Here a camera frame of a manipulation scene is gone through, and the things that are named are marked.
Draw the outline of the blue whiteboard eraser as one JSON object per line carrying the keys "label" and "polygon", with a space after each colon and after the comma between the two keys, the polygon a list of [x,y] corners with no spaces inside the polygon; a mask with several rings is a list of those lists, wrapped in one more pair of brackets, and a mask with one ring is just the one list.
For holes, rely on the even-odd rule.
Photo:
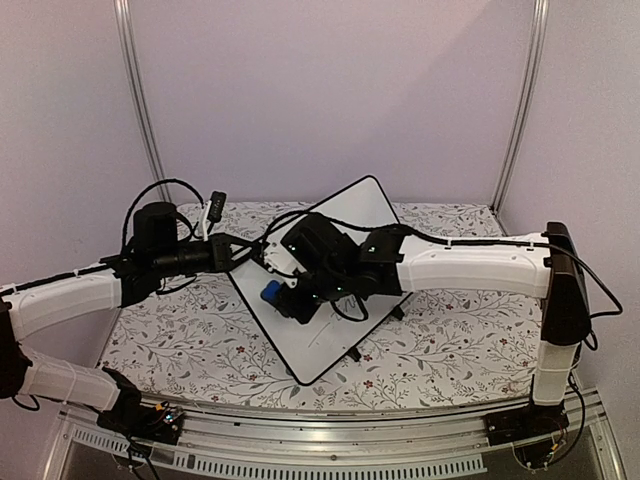
{"label": "blue whiteboard eraser", "polygon": [[275,305],[278,301],[281,289],[282,284],[280,282],[277,280],[271,280],[261,291],[260,298],[271,305]]}

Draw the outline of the white whiteboard black frame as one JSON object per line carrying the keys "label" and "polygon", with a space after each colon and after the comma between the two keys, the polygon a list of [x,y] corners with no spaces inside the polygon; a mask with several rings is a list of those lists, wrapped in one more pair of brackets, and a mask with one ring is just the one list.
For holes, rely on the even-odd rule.
{"label": "white whiteboard black frame", "polygon": [[[368,263],[373,227],[398,217],[373,176],[365,176],[271,232],[265,258],[229,278],[277,355],[301,386],[321,378],[387,318],[402,317],[409,294],[386,292],[390,263]],[[281,253],[292,267],[268,267]]]}

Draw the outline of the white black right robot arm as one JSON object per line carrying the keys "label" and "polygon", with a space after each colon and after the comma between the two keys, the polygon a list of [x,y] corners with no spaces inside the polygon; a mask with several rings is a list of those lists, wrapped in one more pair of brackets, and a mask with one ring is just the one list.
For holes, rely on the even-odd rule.
{"label": "white black right robot arm", "polygon": [[350,236],[351,229],[322,214],[296,222],[263,250],[268,271],[277,277],[263,289],[262,300],[306,324],[322,304],[348,296],[363,304],[376,295],[487,288],[537,298],[538,363],[531,403],[516,422],[527,436],[554,422],[578,346],[591,331],[585,269],[564,224],[550,222],[545,232],[527,236],[442,238],[395,223],[362,228],[362,242]]}

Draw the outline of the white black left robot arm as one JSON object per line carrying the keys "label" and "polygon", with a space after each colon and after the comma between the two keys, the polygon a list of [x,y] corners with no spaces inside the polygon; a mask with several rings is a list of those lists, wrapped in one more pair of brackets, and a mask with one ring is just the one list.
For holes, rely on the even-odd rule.
{"label": "white black left robot arm", "polygon": [[128,434],[148,426],[139,390],[111,369],[87,368],[41,355],[22,341],[48,327],[103,310],[136,305],[159,292],[164,280],[203,273],[228,273],[255,245],[226,233],[211,233],[221,211],[203,206],[200,235],[181,238],[183,219],[169,202],[153,202],[129,213],[121,251],[80,270],[1,292],[1,396],[45,397],[109,412]]}

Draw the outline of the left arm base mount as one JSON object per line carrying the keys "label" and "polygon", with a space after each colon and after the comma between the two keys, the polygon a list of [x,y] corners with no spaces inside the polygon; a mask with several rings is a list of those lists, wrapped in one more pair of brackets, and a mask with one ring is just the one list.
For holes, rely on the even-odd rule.
{"label": "left arm base mount", "polygon": [[184,418],[178,407],[167,402],[155,406],[142,404],[142,394],[124,375],[110,368],[103,368],[118,387],[118,396],[113,407],[100,411],[97,425],[103,429],[167,445],[177,445],[182,432]]}

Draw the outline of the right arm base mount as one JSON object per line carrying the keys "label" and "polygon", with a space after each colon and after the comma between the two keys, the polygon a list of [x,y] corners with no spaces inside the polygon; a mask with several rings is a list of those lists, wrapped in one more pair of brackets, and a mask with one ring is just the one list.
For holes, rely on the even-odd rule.
{"label": "right arm base mount", "polygon": [[518,463],[531,470],[551,464],[565,444],[569,427],[563,402],[556,406],[529,403],[486,414],[482,420],[489,445],[511,444]]}

